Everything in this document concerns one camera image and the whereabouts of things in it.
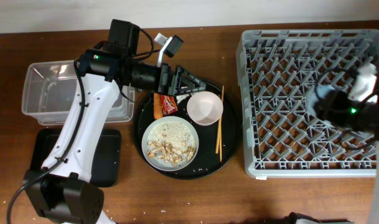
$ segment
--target wall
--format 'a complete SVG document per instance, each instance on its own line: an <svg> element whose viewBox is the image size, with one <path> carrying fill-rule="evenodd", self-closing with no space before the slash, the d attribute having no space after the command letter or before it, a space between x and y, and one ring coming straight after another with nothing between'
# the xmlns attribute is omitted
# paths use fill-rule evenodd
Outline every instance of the wall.
<svg viewBox="0 0 379 224"><path fill-rule="evenodd" d="M0 33L379 19L379 0L3 0Z"/></svg>

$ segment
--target dish rack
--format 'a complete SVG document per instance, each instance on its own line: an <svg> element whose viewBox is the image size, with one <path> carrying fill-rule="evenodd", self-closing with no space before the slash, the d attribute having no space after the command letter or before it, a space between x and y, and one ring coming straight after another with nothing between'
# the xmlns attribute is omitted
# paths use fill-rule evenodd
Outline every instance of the dish rack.
<svg viewBox="0 0 379 224"><path fill-rule="evenodd" d="M379 30L247 30L236 50L245 170L251 177L374 177L375 146L346 151L341 130L311 116L306 98L330 68L379 62ZM348 92L344 72L324 83ZM351 147L373 135L346 136Z"/></svg>

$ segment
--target round black tray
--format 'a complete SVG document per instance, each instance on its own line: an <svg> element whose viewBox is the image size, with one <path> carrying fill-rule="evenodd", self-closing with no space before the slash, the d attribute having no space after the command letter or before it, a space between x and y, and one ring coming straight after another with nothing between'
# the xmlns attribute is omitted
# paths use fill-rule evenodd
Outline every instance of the round black tray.
<svg viewBox="0 0 379 224"><path fill-rule="evenodd" d="M218 87L207 83L206 91L211 91L217 95L221 95L222 91ZM221 168L235 154L238 149L238 143L241 138L241 119L239 117L240 110L234 108L231 104L229 95L224 93L224 111L222 114L222 162L220 155L215 153L215 145L217 142L218 122L210 126L200 126L194 123L186 112L187 103L190 97L181 101L178 106L178 111L171 116L184 118L192 124L199 136L199 151L194 160L181 170L167 172L159 170L151 166L145 159L142 152L141 142L146 128L155 120L153 118L153 94L148 94L140 102L135 117L134 117L134 143L139 155L144 161L154 170L166 176L176 179L196 179L209 175Z"/></svg>

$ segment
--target wooden surface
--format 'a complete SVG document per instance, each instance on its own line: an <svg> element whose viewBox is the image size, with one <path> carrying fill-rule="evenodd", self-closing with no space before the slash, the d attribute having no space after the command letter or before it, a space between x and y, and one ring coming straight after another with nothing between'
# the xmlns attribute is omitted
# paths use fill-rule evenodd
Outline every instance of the wooden surface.
<svg viewBox="0 0 379 224"><path fill-rule="evenodd" d="M240 102L235 49L244 30L370 28L379 29L379 21L148 31L152 36L158 32L179 35L185 44L166 62L173 67L179 63L198 77L224 84L225 91ZM34 62L74 59L99 40L107 39L107 35L107 30L0 35L0 223L5 223L8 201L29 168L36 134L44 128L21 112L28 66ZM141 37L138 52L149 48L148 40ZM155 55L148 60L155 61ZM104 209L116 222L239 223L282 218L290 212L323 220L349 219L356 223L367 220L374 179L255 180L245 173L240 145L232 160L213 175L198 180L175 180L153 171L140 158L133 146L132 123L113 127L122 134L121 165L118 183L103 191ZM35 214L25 194L18 198L12 220L50 223Z"/></svg>

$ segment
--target wooden chopstick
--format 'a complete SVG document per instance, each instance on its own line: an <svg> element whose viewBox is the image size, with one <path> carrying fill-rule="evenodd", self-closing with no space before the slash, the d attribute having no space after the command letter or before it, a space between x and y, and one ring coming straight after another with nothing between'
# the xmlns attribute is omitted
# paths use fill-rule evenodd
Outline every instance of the wooden chopstick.
<svg viewBox="0 0 379 224"><path fill-rule="evenodd" d="M221 101L223 103L223 99L224 99L224 86L222 86L222 97L221 97ZM219 146L220 146L220 143L221 143L221 120L222 120L222 115L220 117L220 119L218 120L218 131L217 131L217 143L215 145L215 153L218 154L218 151L219 151Z"/></svg>
<svg viewBox="0 0 379 224"><path fill-rule="evenodd" d="M224 104L224 86L222 86L221 102ZM222 162L222 114L218 122L220 125L220 162Z"/></svg>

